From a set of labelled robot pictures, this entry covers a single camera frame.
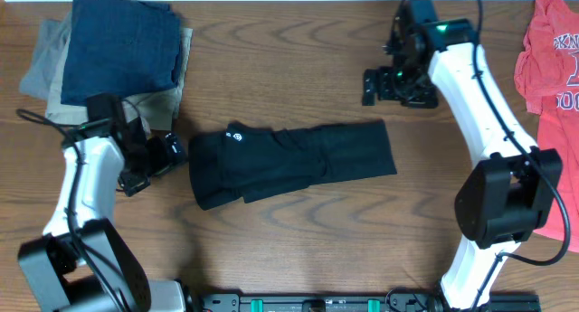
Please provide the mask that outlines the black t-shirt with logo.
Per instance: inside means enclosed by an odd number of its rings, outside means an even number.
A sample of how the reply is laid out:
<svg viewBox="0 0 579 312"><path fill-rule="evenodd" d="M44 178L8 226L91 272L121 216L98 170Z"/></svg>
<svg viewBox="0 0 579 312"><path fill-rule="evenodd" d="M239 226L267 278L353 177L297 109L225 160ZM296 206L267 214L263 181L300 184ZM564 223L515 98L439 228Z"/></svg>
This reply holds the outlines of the black t-shirt with logo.
<svg viewBox="0 0 579 312"><path fill-rule="evenodd" d="M278 131L233 122L189 142L190 182L203 210L396 172L381 120Z"/></svg>

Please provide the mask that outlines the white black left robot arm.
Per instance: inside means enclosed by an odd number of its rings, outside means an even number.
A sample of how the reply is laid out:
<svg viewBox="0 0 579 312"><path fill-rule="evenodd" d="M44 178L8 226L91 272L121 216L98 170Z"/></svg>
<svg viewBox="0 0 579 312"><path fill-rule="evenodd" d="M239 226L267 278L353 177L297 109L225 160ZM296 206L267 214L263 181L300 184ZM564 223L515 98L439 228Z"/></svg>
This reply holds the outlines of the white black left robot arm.
<svg viewBox="0 0 579 312"><path fill-rule="evenodd" d="M43 311L190 311L180 280L150 280L114 226L116 196L132 196L185 161L174 134L148 138L140 119L92 118L61 128L65 176L43 235L19 266Z"/></svg>

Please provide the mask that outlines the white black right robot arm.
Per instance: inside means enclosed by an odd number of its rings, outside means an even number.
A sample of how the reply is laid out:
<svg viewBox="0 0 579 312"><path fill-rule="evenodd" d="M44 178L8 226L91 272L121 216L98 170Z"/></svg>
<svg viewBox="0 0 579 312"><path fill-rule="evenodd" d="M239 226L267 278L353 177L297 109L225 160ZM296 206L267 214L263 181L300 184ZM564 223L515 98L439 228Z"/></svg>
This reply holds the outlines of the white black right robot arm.
<svg viewBox="0 0 579 312"><path fill-rule="evenodd" d="M534 295L491 287L531 233L546 224L562 161L520 126L495 82L479 34L465 19L398 17L385 51L389 66L364 75L365 99L408 107L448 103L472 163L454 211L461 232L452 264L432 294L392 294L394 311L537 311Z"/></svg>

